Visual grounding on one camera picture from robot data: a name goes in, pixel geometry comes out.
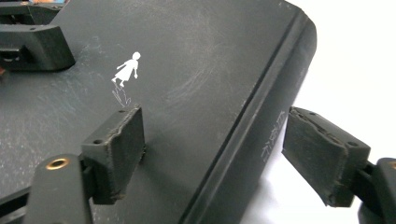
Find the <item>dark gray surface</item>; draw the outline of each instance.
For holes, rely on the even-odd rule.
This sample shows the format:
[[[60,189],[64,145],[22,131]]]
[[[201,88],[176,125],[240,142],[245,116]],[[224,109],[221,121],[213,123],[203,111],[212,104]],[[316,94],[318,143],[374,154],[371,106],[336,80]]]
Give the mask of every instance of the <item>dark gray surface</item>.
[[[120,109],[110,79],[139,51],[139,78],[125,91],[142,105],[148,153],[127,197],[94,217],[176,223],[296,13],[282,3],[72,1],[53,24],[76,65],[10,74],[0,86],[0,197],[28,186],[47,157],[80,152]]]

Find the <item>white background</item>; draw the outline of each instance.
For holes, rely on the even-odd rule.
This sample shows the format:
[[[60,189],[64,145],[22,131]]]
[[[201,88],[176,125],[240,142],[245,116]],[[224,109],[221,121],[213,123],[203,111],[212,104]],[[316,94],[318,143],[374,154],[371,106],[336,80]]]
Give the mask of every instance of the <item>white background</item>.
[[[372,148],[372,163],[396,158],[396,3],[289,2],[318,31],[317,52],[294,105],[319,113],[365,142]],[[282,142],[277,142],[242,223],[359,223],[360,200],[355,198],[351,208],[326,207],[280,153]]]

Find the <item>black bracket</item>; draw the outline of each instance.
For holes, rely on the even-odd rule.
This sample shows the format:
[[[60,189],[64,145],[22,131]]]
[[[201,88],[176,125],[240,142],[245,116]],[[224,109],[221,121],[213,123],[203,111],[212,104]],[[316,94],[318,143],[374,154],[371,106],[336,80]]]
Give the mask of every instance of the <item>black bracket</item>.
[[[47,25],[61,6],[0,3],[0,67],[57,71],[75,64],[59,26]]]
[[[396,220],[396,160],[368,162],[370,147],[322,116],[292,107],[282,153],[325,204],[362,200],[360,223]]]
[[[142,110],[123,108],[84,141],[80,156],[42,161],[31,187],[1,199],[0,222],[92,223],[89,199],[122,199],[144,151]]]

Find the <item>girl figure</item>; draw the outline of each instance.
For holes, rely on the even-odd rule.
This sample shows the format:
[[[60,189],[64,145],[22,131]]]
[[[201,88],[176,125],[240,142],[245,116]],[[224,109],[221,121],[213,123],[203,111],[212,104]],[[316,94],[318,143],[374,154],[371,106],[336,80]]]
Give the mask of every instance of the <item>girl figure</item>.
[[[119,80],[121,80],[120,86],[124,87],[122,83],[124,81],[129,80],[129,77],[131,76],[133,71],[134,71],[134,78],[137,78],[136,70],[137,70],[137,66],[139,65],[139,62],[137,61],[139,58],[140,58],[140,53],[135,52],[134,55],[132,55],[132,59],[126,61],[124,64],[117,67],[118,70],[123,66],[125,66],[116,74],[116,76],[113,79],[111,79],[111,81],[116,83],[116,80],[118,78]]]

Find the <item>white human silhouette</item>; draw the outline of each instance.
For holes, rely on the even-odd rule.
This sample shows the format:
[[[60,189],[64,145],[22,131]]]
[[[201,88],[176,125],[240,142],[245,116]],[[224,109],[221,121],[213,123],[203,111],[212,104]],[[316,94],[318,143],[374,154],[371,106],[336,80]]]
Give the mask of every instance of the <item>white human silhouette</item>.
[[[120,65],[117,67],[117,70],[122,68],[123,66],[125,66],[124,68],[122,68],[113,79],[111,79],[112,82],[116,83],[117,78],[119,80],[121,80],[120,86],[123,86],[123,82],[124,81],[128,81],[129,77],[131,76],[132,72],[134,71],[134,78],[137,78],[137,67],[139,65],[139,62],[137,61],[140,58],[140,53],[139,52],[135,52],[132,55],[132,59],[126,61],[124,64]]]

